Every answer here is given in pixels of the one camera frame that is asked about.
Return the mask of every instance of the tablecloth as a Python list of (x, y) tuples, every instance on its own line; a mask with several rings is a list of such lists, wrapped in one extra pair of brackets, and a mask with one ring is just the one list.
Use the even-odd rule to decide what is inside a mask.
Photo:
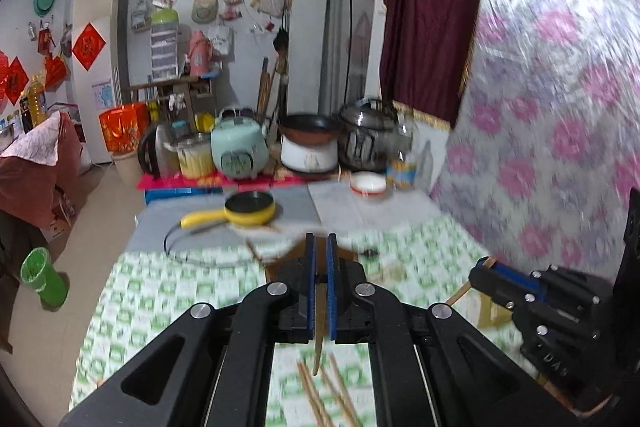
[[(293, 239), (258, 246), (266, 258), (284, 253)], [(364, 230), (338, 235), (345, 248), (375, 248), (376, 259), (362, 258), (367, 278), (395, 293), (403, 302), (427, 307), (444, 301), (462, 285), (476, 261), (487, 255), (458, 222), (439, 216), (417, 225), (389, 230)], [(216, 308), (241, 301), (264, 284), (264, 274), (244, 246), (190, 251), (190, 261), (172, 261), (164, 253), (127, 251), (114, 264), (103, 289), (77, 361), (69, 409), (75, 407), (97, 383), (110, 377), (142, 347), (196, 302)], [(465, 317), (477, 316), (477, 299), (456, 304)], [(531, 371), (518, 353), (519, 332), (509, 325), (483, 331), (521, 367)], [(374, 426), (375, 409), (365, 344), (324, 344), (324, 357), (333, 352), (338, 360), (354, 405), (364, 426)], [(298, 377), (295, 362), (310, 363), (313, 345), (278, 344), (274, 352), (266, 425), (307, 427), (314, 425)], [(320, 378), (314, 379), (325, 407), (336, 426), (346, 425)]]

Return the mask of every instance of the white refrigerator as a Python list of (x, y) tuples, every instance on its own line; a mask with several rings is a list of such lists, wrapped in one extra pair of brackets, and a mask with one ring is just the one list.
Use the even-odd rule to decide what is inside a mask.
[(73, 83), (91, 162), (111, 162), (98, 116), (108, 108), (130, 103), (127, 63), (128, 0), (74, 0), (72, 44), (91, 23), (105, 45), (85, 70), (72, 54)]

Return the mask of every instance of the hanging cloth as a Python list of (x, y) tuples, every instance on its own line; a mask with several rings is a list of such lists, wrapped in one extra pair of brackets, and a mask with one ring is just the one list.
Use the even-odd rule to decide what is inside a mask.
[(480, 0), (385, 0), (385, 100), (455, 124)]

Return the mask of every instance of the tiled floor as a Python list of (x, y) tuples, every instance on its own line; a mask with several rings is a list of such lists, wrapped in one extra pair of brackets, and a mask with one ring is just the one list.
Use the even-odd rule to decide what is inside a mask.
[(9, 331), (14, 353), (0, 351), (2, 367), (44, 427), (56, 427), (68, 409), (86, 328), (144, 206), (142, 194), (126, 187), (113, 166), (94, 168), (81, 180), (87, 192), (93, 190), (66, 245), (50, 245), (54, 256), (62, 250), (55, 267), (70, 282), (66, 302), (57, 312), (44, 311), (38, 296), (21, 285)]

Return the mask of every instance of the floral wallpaper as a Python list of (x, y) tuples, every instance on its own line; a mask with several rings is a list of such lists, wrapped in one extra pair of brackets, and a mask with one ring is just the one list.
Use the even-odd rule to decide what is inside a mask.
[(494, 255), (614, 279), (640, 186), (639, 0), (481, 0), (432, 197)]

